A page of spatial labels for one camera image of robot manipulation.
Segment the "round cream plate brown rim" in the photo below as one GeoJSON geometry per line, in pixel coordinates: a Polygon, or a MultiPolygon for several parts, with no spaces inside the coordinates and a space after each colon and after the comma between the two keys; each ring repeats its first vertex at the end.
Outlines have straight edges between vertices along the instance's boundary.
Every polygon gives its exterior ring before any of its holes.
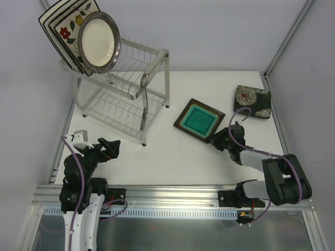
{"type": "Polygon", "coordinates": [[[80,55],[88,70],[107,73],[117,63],[121,37],[117,24],[107,13],[90,13],[79,29],[80,55]]]}

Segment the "cream floral square plate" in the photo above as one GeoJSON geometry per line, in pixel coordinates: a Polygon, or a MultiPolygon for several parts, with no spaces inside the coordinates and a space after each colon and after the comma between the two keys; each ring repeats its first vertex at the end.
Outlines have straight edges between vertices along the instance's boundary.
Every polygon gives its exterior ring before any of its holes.
{"type": "Polygon", "coordinates": [[[48,12],[44,26],[52,41],[68,66],[84,73],[83,60],[79,53],[79,26],[75,16],[79,15],[79,7],[84,1],[57,1],[48,12]]]}
{"type": "Polygon", "coordinates": [[[74,70],[87,76],[92,73],[83,61],[79,50],[79,30],[84,19],[91,13],[99,11],[96,1],[68,1],[65,9],[51,23],[59,41],[64,46],[74,70]]]}

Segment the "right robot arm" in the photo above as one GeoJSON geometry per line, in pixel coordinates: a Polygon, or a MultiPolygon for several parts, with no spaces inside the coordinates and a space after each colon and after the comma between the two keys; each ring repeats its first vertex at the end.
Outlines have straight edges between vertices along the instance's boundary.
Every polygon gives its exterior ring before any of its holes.
{"type": "Polygon", "coordinates": [[[256,150],[245,144],[244,128],[230,125],[207,141],[217,150],[227,150],[233,162],[263,173],[264,179],[238,182],[234,191],[223,195],[223,202],[235,208],[248,207],[260,200],[276,206],[298,204],[312,196],[311,185],[294,154],[276,155],[256,150]]]}

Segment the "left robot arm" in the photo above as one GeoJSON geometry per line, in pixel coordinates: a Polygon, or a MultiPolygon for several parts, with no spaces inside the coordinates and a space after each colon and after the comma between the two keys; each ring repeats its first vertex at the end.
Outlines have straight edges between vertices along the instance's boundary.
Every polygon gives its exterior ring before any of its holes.
{"type": "Polygon", "coordinates": [[[96,250],[101,209],[116,202],[127,205],[124,198],[110,197],[105,178],[94,178],[100,163],[116,159],[120,140],[87,140],[86,131],[76,131],[61,138],[71,152],[64,160],[64,179],[59,200],[65,227],[65,250],[96,250]]]}

